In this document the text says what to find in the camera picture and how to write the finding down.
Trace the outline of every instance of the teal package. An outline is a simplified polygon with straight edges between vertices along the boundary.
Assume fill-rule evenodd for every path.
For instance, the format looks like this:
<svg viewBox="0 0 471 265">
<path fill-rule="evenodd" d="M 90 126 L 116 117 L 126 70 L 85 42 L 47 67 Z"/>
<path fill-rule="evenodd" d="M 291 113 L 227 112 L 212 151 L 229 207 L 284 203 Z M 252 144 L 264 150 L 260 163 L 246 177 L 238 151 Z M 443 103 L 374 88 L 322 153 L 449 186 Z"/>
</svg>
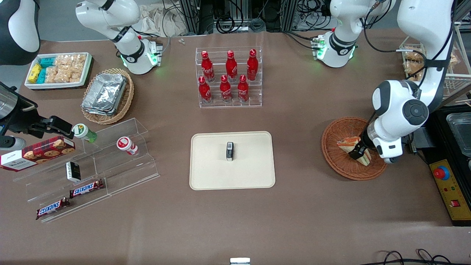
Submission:
<svg viewBox="0 0 471 265">
<path fill-rule="evenodd" d="M 46 81 L 46 68 L 43 68 L 41 72 L 39 72 L 38 80 L 36 81 L 36 84 L 44 84 L 44 81 Z"/>
<path fill-rule="evenodd" d="M 49 66 L 53 66 L 55 60 L 56 60 L 55 57 L 41 58 L 41 61 L 39 62 L 39 64 L 41 65 L 42 68 L 47 68 Z"/>
</svg>

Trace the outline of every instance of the red cookie box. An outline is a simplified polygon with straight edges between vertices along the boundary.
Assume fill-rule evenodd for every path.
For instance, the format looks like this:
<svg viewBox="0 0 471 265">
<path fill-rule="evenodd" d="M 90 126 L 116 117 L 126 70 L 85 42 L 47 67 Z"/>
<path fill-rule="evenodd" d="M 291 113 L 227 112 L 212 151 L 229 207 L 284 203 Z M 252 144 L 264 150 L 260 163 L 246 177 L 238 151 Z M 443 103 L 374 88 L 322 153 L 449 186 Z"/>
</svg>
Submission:
<svg viewBox="0 0 471 265">
<path fill-rule="evenodd" d="M 74 151 L 75 143 L 58 135 L 30 145 L 23 150 L 2 155 L 0 157 L 0 168 L 18 172 Z"/>
</svg>

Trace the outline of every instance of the wicker basket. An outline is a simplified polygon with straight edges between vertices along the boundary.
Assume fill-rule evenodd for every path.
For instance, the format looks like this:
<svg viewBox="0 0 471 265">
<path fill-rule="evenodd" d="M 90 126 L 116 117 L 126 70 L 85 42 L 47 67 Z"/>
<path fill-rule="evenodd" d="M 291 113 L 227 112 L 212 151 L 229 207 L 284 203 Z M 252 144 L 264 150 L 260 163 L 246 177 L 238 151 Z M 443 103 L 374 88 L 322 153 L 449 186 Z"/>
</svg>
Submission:
<svg viewBox="0 0 471 265">
<path fill-rule="evenodd" d="M 113 123 L 121 120 L 124 117 L 124 115 L 126 114 L 126 112 L 128 112 L 129 107 L 131 106 L 132 97 L 134 96 L 134 84 L 132 83 L 132 80 L 131 80 L 131 77 L 129 76 L 129 74 L 124 70 L 113 68 L 113 69 L 105 70 L 101 73 L 102 74 L 103 73 L 106 73 L 106 74 L 121 74 L 121 75 L 125 76 L 128 79 L 127 83 L 126 83 L 126 86 L 124 87 L 125 90 L 124 90 L 124 93 L 122 95 L 121 102 L 118 106 L 118 112 L 113 116 L 105 116 L 105 115 L 91 114 L 91 113 L 86 112 L 84 109 L 82 109 L 82 113 L 85 115 L 85 118 L 87 120 L 91 121 L 91 122 L 95 122 L 95 123 L 103 124 L 103 125 L 113 124 Z M 83 95 L 84 99 L 87 96 L 87 93 L 90 90 L 91 84 L 93 83 L 93 81 L 95 80 L 96 77 L 97 76 L 95 76 L 90 81 L 90 83 L 88 84 L 87 89 L 85 91 L 85 95 Z"/>
<path fill-rule="evenodd" d="M 337 173 L 352 180 L 371 180 L 386 169 L 386 163 L 376 152 L 370 151 L 371 163 L 364 166 L 337 146 L 338 141 L 360 135 L 365 126 L 366 120 L 362 118 L 344 117 L 331 122 L 322 134 L 325 159 Z"/>
</svg>

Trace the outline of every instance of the brown tabletop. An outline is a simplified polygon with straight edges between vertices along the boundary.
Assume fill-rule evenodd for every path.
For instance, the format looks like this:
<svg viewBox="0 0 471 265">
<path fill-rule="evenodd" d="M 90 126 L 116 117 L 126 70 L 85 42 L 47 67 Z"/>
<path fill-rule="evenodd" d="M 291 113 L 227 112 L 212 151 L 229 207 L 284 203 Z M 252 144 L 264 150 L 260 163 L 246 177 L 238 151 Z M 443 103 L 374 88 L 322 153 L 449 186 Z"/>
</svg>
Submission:
<svg viewBox="0 0 471 265">
<path fill-rule="evenodd" d="M 380 48 L 397 47 L 399 30 L 371 30 Z M 1 171 L 2 264 L 360 264 L 381 250 L 416 258 L 415 249 L 470 262 L 471 229 L 451 222 L 426 164 L 403 155 L 377 179 L 339 176 L 324 160 L 324 128 L 343 116 L 368 118 L 371 95 L 386 79 L 403 78 L 400 54 L 379 53 L 359 39 L 343 68 L 314 61 L 281 33 L 211 34 L 172 39 L 162 66 L 132 75 L 136 93 L 125 119 L 149 130 L 149 151 L 161 177 L 50 224 L 34 220 L 25 188 Z M 200 109 L 195 48 L 263 48 L 263 106 Z M 41 53 L 93 55 L 92 75 L 123 68 L 110 41 L 44 42 Z M 43 116 L 83 122 L 83 90 L 21 93 Z M 194 191 L 188 184 L 190 139 L 196 133 L 269 131 L 276 184 L 269 189 Z M 37 139 L 26 137 L 29 143 Z"/>
</svg>

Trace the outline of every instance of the red bottle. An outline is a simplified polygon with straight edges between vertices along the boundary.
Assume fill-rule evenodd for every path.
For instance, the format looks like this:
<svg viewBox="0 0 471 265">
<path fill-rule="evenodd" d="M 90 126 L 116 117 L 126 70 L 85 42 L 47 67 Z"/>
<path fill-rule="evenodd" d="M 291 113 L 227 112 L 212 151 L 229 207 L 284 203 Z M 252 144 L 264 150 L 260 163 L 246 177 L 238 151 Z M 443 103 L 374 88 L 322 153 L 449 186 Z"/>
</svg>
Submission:
<svg viewBox="0 0 471 265">
<path fill-rule="evenodd" d="M 249 59 L 247 60 L 247 78 L 250 81 L 254 81 L 257 77 L 257 71 L 259 69 L 259 61 L 257 60 L 257 51 L 255 49 L 250 50 Z"/>
<path fill-rule="evenodd" d="M 204 76 L 200 76 L 200 78 L 198 78 L 198 82 L 200 83 L 199 91 L 203 104 L 210 104 L 212 102 L 211 91 L 209 85 L 204 79 Z"/>
<path fill-rule="evenodd" d="M 227 51 L 226 71 L 229 82 L 237 82 L 237 62 L 231 50 Z"/>
<path fill-rule="evenodd" d="M 206 77 L 208 82 L 214 81 L 214 68 L 212 66 L 211 59 L 209 59 L 209 55 L 207 51 L 201 52 L 201 58 L 203 61 L 201 62 L 201 68 L 203 69 L 203 75 Z"/>
<path fill-rule="evenodd" d="M 219 89 L 221 89 L 222 101 L 224 103 L 232 102 L 231 84 L 227 82 L 227 75 L 221 76 L 221 85 L 219 86 Z"/>
<path fill-rule="evenodd" d="M 245 75 L 240 75 L 240 82 L 237 86 L 237 92 L 239 93 L 239 101 L 246 103 L 249 101 L 249 84 L 247 84 Z"/>
</svg>

